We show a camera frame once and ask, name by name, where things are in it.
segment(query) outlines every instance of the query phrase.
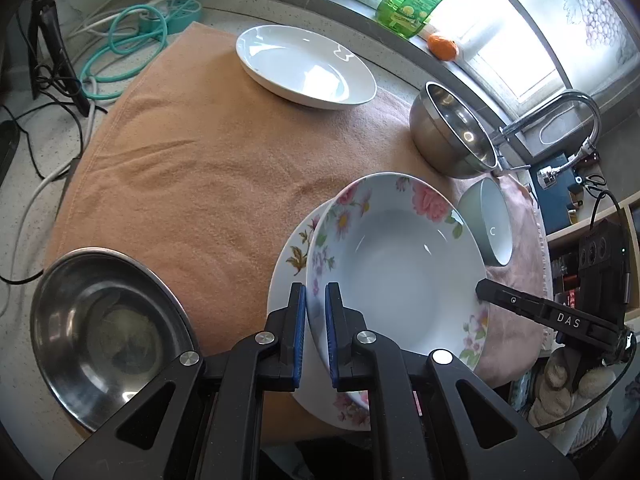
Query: faucet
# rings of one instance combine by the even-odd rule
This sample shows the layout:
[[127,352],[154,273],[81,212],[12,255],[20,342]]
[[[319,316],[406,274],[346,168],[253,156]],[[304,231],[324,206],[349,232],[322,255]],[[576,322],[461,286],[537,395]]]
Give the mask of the faucet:
[[580,149],[568,158],[567,163],[562,166],[558,166],[557,168],[547,166],[546,168],[542,168],[538,171],[538,183],[542,189],[548,189],[553,186],[553,184],[556,183],[556,177],[558,174],[562,173],[564,170],[574,167],[585,156],[594,152],[596,142],[600,136],[600,128],[602,126],[602,116],[600,115],[600,108],[598,108],[596,101],[594,101],[590,95],[583,92],[577,90],[565,90],[564,92],[560,92],[557,96],[549,99],[549,101],[542,103],[539,107],[534,108],[528,114],[523,115],[513,123],[500,127],[489,135],[492,144],[498,150],[498,156],[500,156],[499,150],[502,144],[509,142],[511,137],[513,137],[517,132],[523,130],[527,126],[531,126],[533,123],[546,116],[551,110],[567,102],[581,102],[586,104],[593,113],[593,128],[591,129],[589,137],[584,139]]

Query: stainless steel bowl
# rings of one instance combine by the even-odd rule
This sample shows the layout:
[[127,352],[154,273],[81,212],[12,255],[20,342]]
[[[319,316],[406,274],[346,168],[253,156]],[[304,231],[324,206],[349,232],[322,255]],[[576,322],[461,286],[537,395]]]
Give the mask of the stainless steel bowl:
[[84,248],[44,273],[31,305],[31,344],[62,406],[95,431],[196,338],[182,306],[144,265]]
[[427,83],[409,114],[415,145],[440,173],[471,178],[495,170],[494,146],[469,109],[449,90]]

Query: teal cable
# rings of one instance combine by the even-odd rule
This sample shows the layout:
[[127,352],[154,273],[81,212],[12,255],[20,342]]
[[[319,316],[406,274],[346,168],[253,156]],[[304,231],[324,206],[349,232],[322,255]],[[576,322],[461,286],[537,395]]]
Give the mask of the teal cable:
[[[124,81],[125,79],[129,79],[139,74],[140,71],[145,66],[147,66],[165,48],[167,44],[167,36],[168,36],[167,23],[172,19],[174,19],[174,17],[177,16],[178,13],[180,13],[181,10],[183,10],[186,6],[188,6],[192,1],[193,0],[186,0],[180,7],[175,9],[167,18],[165,18],[162,15],[162,12],[160,12],[158,9],[148,5],[140,4],[140,5],[127,7],[126,9],[124,9],[118,15],[118,17],[115,20],[113,20],[113,22],[111,23],[111,27],[109,28],[109,32],[107,34],[107,45],[97,50],[82,67],[82,71],[80,72],[80,81],[84,82],[89,77],[95,77],[95,80],[98,83],[115,83],[118,81]],[[147,32],[145,34],[134,34],[132,36],[127,36],[122,40],[113,41],[113,38],[114,38],[113,35],[117,30],[117,27],[120,21],[123,20],[130,13],[132,13],[134,10],[138,10],[138,9],[144,9],[144,10],[147,10],[148,12],[152,12],[153,14],[155,14],[160,21],[159,27],[156,28],[156,30]],[[120,56],[128,56],[129,54],[133,54],[134,52],[139,51],[143,46],[145,46],[150,40],[153,40],[153,39],[157,39],[159,41],[158,48],[156,48],[152,56],[149,59],[147,59],[144,63],[142,63],[139,67],[129,70],[124,74],[118,74],[113,76],[98,76],[91,72],[91,66],[95,63],[95,61],[99,57],[103,56],[107,52],[113,52],[114,54],[119,54]],[[129,43],[133,43],[133,46],[130,46],[129,48],[120,49],[121,46],[124,46]],[[87,89],[84,88],[84,86],[82,87],[82,92],[88,99],[93,99],[96,101],[116,99],[122,95],[121,91],[112,92],[110,94],[98,94],[96,92],[89,92]]]

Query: brown cloth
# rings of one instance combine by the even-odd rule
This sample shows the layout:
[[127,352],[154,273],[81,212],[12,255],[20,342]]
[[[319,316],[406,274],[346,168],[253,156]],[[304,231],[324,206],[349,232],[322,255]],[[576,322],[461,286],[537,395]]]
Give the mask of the brown cloth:
[[[236,38],[194,23],[129,86],[70,183],[47,261],[76,248],[121,251],[179,298],[205,354],[262,329],[274,263],[292,229],[346,184],[377,171],[415,175],[456,203],[470,183],[436,173],[416,150],[408,105],[378,90],[343,111],[284,100],[244,73]],[[502,178],[515,250],[490,275],[543,294],[530,203]],[[542,328],[492,307],[478,374],[490,384],[535,361]],[[338,433],[290,394],[269,394],[263,441]]]

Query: gloved hand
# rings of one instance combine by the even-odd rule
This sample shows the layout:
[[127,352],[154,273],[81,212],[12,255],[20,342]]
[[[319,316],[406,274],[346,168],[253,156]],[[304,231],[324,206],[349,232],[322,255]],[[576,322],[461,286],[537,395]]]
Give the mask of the gloved hand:
[[[564,347],[556,349],[546,362],[544,372],[536,378],[536,400],[529,410],[529,422],[534,427],[548,424],[579,410],[599,396],[616,378],[609,368],[594,368],[582,377],[577,391],[571,393],[565,351]],[[609,397],[610,393],[586,412],[542,431],[542,435],[565,455],[586,446],[597,436],[607,420]]]

